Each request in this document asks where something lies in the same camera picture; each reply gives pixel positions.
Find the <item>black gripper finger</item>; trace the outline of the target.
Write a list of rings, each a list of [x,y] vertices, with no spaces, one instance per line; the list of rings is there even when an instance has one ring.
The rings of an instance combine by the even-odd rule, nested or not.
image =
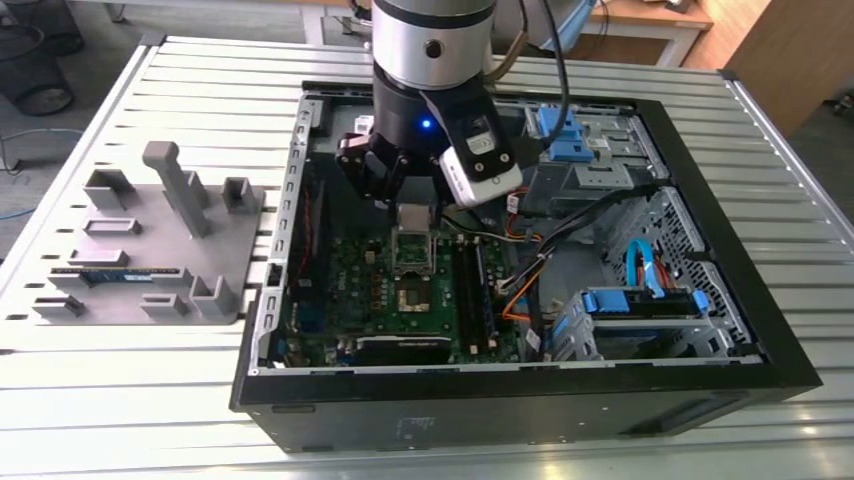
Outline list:
[[[431,229],[438,230],[442,224],[443,209],[446,206],[446,187],[447,183],[442,173],[434,173],[431,175],[433,187],[434,187],[434,199],[430,203],[431,212]]]
[[[369,166],[373,155],[386,167],[379,176]],[[357,194],[371,199],[385,208],[394,208],[407,171],[409,155],[379,134],[346,133],[338,142],[335,161]]]

